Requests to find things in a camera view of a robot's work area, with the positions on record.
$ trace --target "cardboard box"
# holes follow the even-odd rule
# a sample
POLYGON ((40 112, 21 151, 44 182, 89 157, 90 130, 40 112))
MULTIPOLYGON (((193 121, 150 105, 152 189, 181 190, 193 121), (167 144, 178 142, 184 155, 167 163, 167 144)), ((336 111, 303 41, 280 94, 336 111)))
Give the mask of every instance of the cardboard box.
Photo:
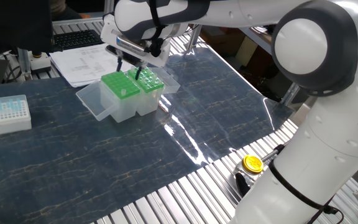
POLYGON ((200 37, 222 57, 236 55, 245 36, 242 32, 225 34, 220 28, 211 26, 203 26, 200 32, 200 37))

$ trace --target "yellow cap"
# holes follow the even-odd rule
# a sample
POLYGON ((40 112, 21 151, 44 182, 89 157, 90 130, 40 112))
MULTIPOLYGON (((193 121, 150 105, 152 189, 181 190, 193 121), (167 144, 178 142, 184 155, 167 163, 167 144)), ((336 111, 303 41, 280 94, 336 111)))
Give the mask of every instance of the yellow cap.
POLYGON ((264 169, 264 163, 258 157, 252 155, 246 155, 242 159, 242 166, 246 171, 253 174, 259 174, 264 169))

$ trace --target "bottle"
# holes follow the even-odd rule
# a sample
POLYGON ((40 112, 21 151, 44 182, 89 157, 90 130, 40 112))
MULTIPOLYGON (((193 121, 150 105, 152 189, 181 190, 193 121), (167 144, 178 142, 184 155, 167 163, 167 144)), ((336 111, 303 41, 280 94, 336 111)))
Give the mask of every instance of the bottle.
POLYGON ((240 173, 246 179, 249 187, 253 186, 255 181, 261 175, 264 169, 264 163, 256 156, 246 155, 234 169, 234 174, 240 173))

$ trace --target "metal pole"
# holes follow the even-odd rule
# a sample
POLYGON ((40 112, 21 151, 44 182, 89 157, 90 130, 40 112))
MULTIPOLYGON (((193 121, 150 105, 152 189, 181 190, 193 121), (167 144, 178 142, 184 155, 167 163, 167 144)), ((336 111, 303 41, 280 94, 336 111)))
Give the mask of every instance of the metal pole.
POLYGON ((24 80, 32 80, 29 53, 27 50, 18 48, 19 64, 24 80))
POLYGON ((285 95, 280 103, 284 104, 285 106, 288 106, 292 102, 292 100, 295 98, 295 96, 299 92, 299 90, 300 90, 300 87, 297 84, 292 83, 291 87, 285 93, 285 95))
POLYGON ((198 36, 200 35, 201 32, 202 25, 194 24, 194 26, 196 26, 196 28, 194 28, 193 31, 191 31, 190 40, 186 44, 187 51, 191 50, 194 47, 194 45, 196 45, 198 36))

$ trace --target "pipette tip box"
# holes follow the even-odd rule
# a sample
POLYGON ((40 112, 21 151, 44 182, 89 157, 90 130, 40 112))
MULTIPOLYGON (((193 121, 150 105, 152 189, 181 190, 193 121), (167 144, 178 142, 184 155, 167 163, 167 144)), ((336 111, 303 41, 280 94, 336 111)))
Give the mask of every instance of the pipette tip box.
POLYGON ((25 95, 0 98, 0 134, 31 129, 31 116, 25 95))

